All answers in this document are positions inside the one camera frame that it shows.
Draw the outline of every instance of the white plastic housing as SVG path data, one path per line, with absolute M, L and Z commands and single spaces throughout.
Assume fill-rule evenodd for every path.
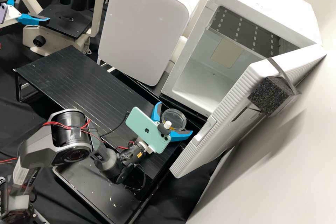
M 326 54 L 315 44 L 273 59 L 297 84 Z M 260 113 L 255 110 L 246 109 L 241 113 L 251 104 L 247 97 L 265 77 L 278 75 L 266 59 L 252 63 L 170 167 L 173 175 L 180 178 L 234 146 L 260 120 Z
M 109 0 L 99 58 L 154 86 L 199 0 Z

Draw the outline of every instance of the smartphone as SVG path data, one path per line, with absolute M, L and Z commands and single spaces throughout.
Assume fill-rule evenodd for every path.
M 0 3 L 0 24 L 4 23 L 8 6 L 6 3 Z
M 138 107 L 132 109 L 125 123 L 156 153 L 161 154 L 172 139 L 170 135 L 161 136 L 158 125 Z

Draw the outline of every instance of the black backdrop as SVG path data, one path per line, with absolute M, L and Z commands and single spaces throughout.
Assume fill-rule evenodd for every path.
M 38 0 L 46 7 L 53 0 Z M 75 8 L 92 7 L 93 0 L 73 0 Z M 31 136 L 49 117 L 60 108 L 47 97 L 40 97 L 29 103 L 18 103 L 15 98 L 15 80 L 13 68 L 20 67 L 38 59 L 29 48 L 22 45 L 22 27 L 19 24 L 2 29 L 0 32 L 0 151 L 16 155 L 18 145 Z M 100 34 L 91 42 L 98 49 Z M 8 156 L 0 153 L 0 159 Z M 185 223 L 209 178 L 218 163 L 218 159 L 202 166 L 181 179 L 169 174 L 136 223 Z M 11 174 L 13 164 L 1 164 L 0 176 Z M 36 179 L 38 192 L 36 209 L 51 224 L 87 224 L 104 223 L 94 211 L 87 207 L 71 192 L 59 184 L 51 169 L 43 169 Z

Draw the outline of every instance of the black foam block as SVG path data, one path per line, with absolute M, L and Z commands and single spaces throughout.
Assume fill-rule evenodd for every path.
M 248 99 L 256 105 L 263 114 L 272 115 L 294 92 L 282 77 L 266 77 L 249 95 Z

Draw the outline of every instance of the white knob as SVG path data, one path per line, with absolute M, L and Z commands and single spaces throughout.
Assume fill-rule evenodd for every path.
M 164 123 L 164 125 L 163 125 L 163 127 L 165 128 L 165 129 L 169 129 L 170 127 L 172 126 L 172 123 L 170 122 L 170 121 L 166 121 L 165 123 Z

